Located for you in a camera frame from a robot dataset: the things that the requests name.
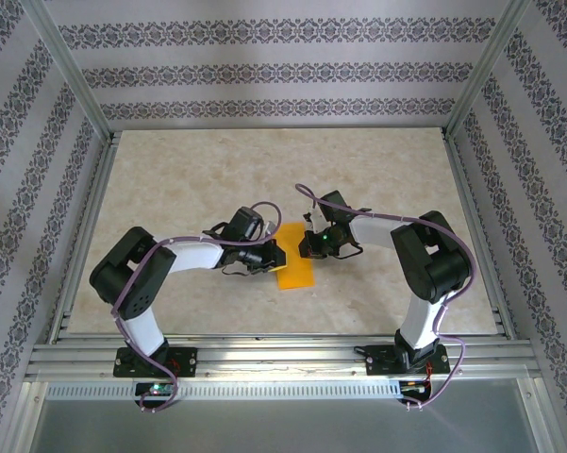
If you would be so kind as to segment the grey metal panel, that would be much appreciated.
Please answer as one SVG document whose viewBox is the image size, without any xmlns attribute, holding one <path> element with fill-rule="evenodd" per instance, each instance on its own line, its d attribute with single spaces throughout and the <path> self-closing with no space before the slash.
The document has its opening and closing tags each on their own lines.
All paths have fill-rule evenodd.
<svg viewBox="0 0 567 453">
<path fill-rule="evenodd" d="M 459 380 L 423 410 L 387 398 L 215 399 L 155 415 L 98 386 L 52 384 L 30 453 L 558 453 L 516 378 Z"/>
</svg>

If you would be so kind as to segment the aluminium frame post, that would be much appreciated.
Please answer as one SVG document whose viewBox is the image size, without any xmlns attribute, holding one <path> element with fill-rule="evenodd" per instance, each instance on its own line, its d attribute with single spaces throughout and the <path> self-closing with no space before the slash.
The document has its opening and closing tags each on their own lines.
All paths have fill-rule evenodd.
<svg viewBox="0 0 567 453">
<path fill-rule="evenodd" d="M 508 0 L 442 128 L 443 136 L 448 142 L 457 135 L 480 90 L 491 75 L 495 63 L 532 3 L 533 0 Z"/>
<path fill-rule="evenodd" d="M 114 132 L 44 1 L 19 0 L 19 2 L 42 38 L 63 78 L 72 89 L 94 131 L 103 143 L 110 143 Z"/>
</svg>

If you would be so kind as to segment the aluminium mounting rail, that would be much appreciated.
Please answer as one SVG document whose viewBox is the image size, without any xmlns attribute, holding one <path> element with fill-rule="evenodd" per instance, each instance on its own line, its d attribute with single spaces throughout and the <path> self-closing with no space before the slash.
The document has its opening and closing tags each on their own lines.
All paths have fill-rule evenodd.
<svg viewBox="0 0 567 453">
<path fill-rule="evenodd" d="M 275 381 L 366 378 L 360 345 L 390 344 L 387 336 L 175 336 L 173 346 L 194 347 L 199 380 Z M 457 378 L 538 378 L 541 367 L 528 340 L 503 336 L 469 336 L 466 348 L 446 346 Z M 113 378 L 116 352 L 123 342 L 106 337 L 75 336 L 33 347 L 24 379 L 37 381 L 107 381 Z"/>
</svg>

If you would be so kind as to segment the orange paper sheet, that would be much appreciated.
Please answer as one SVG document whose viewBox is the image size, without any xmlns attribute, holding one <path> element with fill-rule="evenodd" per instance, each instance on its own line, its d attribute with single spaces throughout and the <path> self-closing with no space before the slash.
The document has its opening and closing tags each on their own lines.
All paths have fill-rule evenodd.
<svg viewBox="0 0 567 453">
<path fill-rule="evenodd" d="M 275 272 L 280 291 L 312 287 L 315 284 L 312 261 L 300 256 L 299 244 L 304 239 L 303 223 L 283 224 L 276 233 L 277 245 L 286 254 L 287 268 Z"/>
</svg>

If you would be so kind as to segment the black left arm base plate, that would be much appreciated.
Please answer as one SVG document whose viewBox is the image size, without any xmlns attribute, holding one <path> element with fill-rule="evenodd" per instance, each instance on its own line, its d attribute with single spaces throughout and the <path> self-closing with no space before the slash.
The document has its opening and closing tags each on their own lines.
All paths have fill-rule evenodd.
<svg viewBox="0 0 567 453">
<path fill-rule="evenodd" d="M 197 363 L 197 349 L 190 347 L 164 346 L 151 358 L 167 368 L 177 378 L 193 378 Z M 166 378 L 168 375 L 155 365 L 142 359 L 130 347 L 117 350 L 113 365 L 116 378 Z"/>
</svg>

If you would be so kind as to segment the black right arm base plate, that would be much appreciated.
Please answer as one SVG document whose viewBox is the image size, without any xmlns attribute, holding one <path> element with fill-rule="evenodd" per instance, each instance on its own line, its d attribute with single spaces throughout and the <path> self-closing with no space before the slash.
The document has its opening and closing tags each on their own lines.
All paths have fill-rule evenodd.
<svg viewBox="0 0 567 453">
<path fill-rule="evenodd" d="M 434 375 L 445 375 L 451 371 L 446 348 L 441 344 L 428 357 L 409 368 L 396 357 L 393 344 L 356 346 L 355 352 L 364 356 L 368 376 L 425 375 L 427 370 Z"/>
</svg>

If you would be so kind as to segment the small controller board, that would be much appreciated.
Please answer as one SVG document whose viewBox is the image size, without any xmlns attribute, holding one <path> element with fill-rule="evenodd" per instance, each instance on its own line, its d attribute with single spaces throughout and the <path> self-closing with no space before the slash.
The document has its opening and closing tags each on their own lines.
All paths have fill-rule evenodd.
<svg viewBox="0 0 567 453">
<path fill-rule="evenodd" d="M 174 385 L 166 382 L 137 382 L 134 384 L 134 399 L 149 403 L 166 402 L 174 393 Z"/>
<path fill-rule="evenodd" d="M 432 384 L 429 380 L 399 382 L 401 395 L 409 402 L 425 402 L 432 396 Z"/>
</svg>

